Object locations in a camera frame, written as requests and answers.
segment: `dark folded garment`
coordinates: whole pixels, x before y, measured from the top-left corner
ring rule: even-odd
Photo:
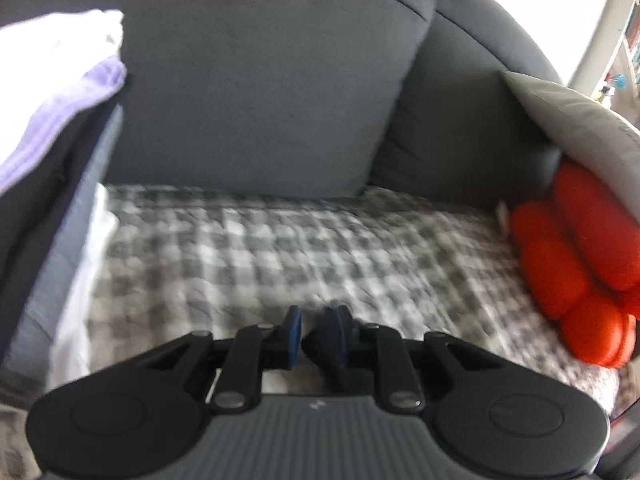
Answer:
[[[116,99],[78,114],[39,167],[0,197],[0,362]]]

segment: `white logo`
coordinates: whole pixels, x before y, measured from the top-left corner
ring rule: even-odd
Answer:
[[[324,402],[324,400],[314,400],[309,403],[309,407],[317,412],[318,410],[322,410],[322,408],[326,408],[326,402]]]

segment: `stack of folded clothes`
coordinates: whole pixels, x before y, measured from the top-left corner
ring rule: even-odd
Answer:
[[[0,28],[0,402],[88,372],[84,320],[116,219],[99,184],[122,122],[122,13]]]

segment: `silver bolt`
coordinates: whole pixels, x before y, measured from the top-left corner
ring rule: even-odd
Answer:
[[[223,410],[236,410],[246,404],[244,395],[240,392],[220,392],[213,397],[213,402]]]
[[[393,392],[389,395],[392,406],[400,410],[412,410],[418,408],[422,401],[413,392]]]

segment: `gray ribbed panel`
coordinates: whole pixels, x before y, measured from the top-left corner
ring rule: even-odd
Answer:
[[[482,477],[459,466],[441,451],[420,420],[383,412],[370,397],[265,396],[252,412],[215,418],[198,445],[182,460],[145,478],[478,480]]]

